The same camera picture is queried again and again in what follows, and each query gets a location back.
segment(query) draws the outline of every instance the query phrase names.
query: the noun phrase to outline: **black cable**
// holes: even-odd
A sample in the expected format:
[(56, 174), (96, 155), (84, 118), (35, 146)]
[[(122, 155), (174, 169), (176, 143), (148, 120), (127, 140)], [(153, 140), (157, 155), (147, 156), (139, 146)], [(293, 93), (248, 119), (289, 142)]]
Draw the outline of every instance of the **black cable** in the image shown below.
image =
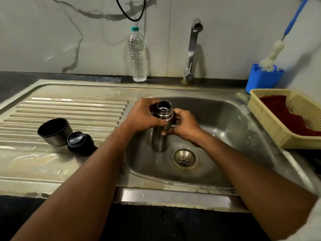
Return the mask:
[(131, 17), (129, 17), (129, 16), (125, 13), (125, 11), (122, 9), (122, 7), (120, 6), (119, 1), (116, 0), (116, 2), (117, 2), (117, 4), (118, 4), (120, 10), (123, 12), (123, 14), (124, 14), (124, 15), (126, 16), (126, 18), (128, 18), (129, 20), (131, 20), (131, 21), (133, 21), (133, 22), (137, 22), (137, 21), (139, 21), (139, 20), (142, 18), (142, 15), (143, 15), (144, 9), (145, 9), (146, 0), (144, 0), (144, 6), (142, 7), (142, 13), (141, 13), (141, 15), (139, 16), (138, 19), (132, 19)]

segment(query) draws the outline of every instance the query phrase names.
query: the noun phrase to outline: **water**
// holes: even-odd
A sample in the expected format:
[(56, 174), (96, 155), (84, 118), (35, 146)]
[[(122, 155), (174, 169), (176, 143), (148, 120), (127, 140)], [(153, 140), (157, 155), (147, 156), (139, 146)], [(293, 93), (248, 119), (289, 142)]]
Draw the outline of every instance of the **water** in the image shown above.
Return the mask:
[(130, 62), (134, 81), (146, 80), (145, 44), (141, 33), (133, 31), (129, 40)]

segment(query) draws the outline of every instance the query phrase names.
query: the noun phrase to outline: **person's left hand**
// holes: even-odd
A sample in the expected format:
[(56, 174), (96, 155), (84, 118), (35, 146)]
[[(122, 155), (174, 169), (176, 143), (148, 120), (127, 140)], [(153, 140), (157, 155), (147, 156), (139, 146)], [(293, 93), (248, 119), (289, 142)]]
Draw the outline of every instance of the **person's left hand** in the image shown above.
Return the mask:
[(155, 126), (166, 126), (167, 121), (154, 117), (150, 113), (150, 107), (160, 100), (157, 98), (140, 98), (135, 102), (124, 123), (129, 125), (134, 133), (144, 131)]

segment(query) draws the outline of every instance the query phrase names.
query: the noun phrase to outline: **red cloth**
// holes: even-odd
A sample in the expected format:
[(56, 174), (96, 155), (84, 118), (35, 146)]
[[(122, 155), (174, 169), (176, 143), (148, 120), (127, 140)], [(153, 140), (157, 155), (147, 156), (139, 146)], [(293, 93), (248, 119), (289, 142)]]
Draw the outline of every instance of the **red cloth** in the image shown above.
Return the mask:
[(260, 100), (291, 132), (302, 136), (321, 136), (320, 131), (309, 129), (305, 125), (302, 116), (289, 112), (285, 104), (285, 95), (265, 96)]

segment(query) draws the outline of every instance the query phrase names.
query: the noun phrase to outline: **kitchen sink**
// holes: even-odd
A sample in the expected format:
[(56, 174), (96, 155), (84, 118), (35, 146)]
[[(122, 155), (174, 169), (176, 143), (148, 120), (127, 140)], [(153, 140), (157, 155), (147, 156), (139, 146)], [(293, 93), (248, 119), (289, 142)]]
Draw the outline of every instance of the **kitchen sink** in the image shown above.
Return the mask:
[[(211, 135), (318, 194), (320, 181), (295, 152), (274, 144), (247, 108), (243, 89), (52, 80), (39, 80), (0, 104), (0, 194), (46, 198), (88, 158), (48, 145), (37, 135), (42, 123), (64, 117), (99, 146), (140, 97), (191, 111)], [(205, 151), (170, 135), (167, 150), (155, 152), (151, 134), (130, 141), (114, 202), (247, 211)]]
[[(254, 161), (273, 169), (275, 153), (266, 135), (244, 113), (241, 103), (224, 99), (195, 97), (161, 97), (173, 108), (189, 110), (208, 133), (243, 152)], [(156, 152), (151, 148), (152, 130), (137, 134), (129, 143), (126, 159), (142, 174), (191, 184), (232, 187), (227, 177), (207, 153), (178, 136), (168, 136), (168, 148)]]

